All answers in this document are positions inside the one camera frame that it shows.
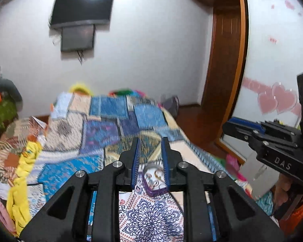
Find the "bed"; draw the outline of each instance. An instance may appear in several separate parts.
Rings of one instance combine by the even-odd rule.
[[[141,140],[140,174],[135,190],[119,195],[121,241],[183,241],[182,194],[155,195],[165,185],[162,137],[168,137],[171,148],[200,170],[229,173],[213,156],[194,146],[156,101],[137,94],[61,93],[47,127],[33,117],[8,127],[0,141],[0,157],[4,164],[14,155],[10,158],[14,164],[0,166],[0,198],[7,200],[16,235],[76,171],[102,170],[131,147],[135,136]],[[146,164],[153,166],[144,170]],[[246,182],[237,182],[246,188]],[[93,209],[94,203],[88,225],[92,225]],[[146,217],[149,221],[137,221]]]

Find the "yellow cloth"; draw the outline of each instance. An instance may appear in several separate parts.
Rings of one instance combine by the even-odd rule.
[[[27,199],[26,177],[29,175],[35,160],[42,150],[39,142],[29,141],[25,151],[20,156],[19,165],[15,171],[17,178],[14,179],[14,187],[9,190],[7,199],[7,211],[15,222],[17,235],[30,221],[29,205]]]

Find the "finger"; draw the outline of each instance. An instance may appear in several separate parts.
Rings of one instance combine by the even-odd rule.
[[[280,177],[276,185],[285,191],[289,191],[292,182],[293,182],[292,179],[284,176],[283,174],[280,174]]]
[[[281,188],[276,188],[275,194],[274,194],[274,200],[275,200],[276,206],[280,207],[282,204],[284,204],[288,200],[287,192]]]

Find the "patchwork bedspread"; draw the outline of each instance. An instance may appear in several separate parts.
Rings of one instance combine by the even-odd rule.
[[[121,193],[119,198],[121,241],[183,240],[181,199],[175,195],[175,201],[169,193],[150,196],[152,190],[164,185],[162,137],[167,136],[172,148],[199,168],[203,166],[205,171],[212,172],[225,170],[211,155],[193,146],[172,116],[148,98],[62,93],[48,126],[43,150],[27,177],[32,217],[77,170],[88,173],[102,170],[130,148],[133,137],[141,139],[137,186],[132,193]],[[143,174],[146,163],[154,163],[155,168]],[[140,223],[138,219],[149,220]]]

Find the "screw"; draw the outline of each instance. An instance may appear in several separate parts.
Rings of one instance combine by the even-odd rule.
[[[218,172],[216,172],[216,176],[219,178],[225,178],[227,176],[227,174],[224,171],[218,171]]]
[[[185,161],[182,161],[182,162],[178,163],[178,166],[180,168],[187,168],[189,166],[189,164]]]
[[[75,173],[75,175],[76,175],[77,177],[83,177],[83,176],[85,175],[85,171],[79,170],[79,171],[77,171],[77,172]]]
[[[115,161],[112,163],[113,167],[121,167],[122,166],[122,162],[121,161]]]

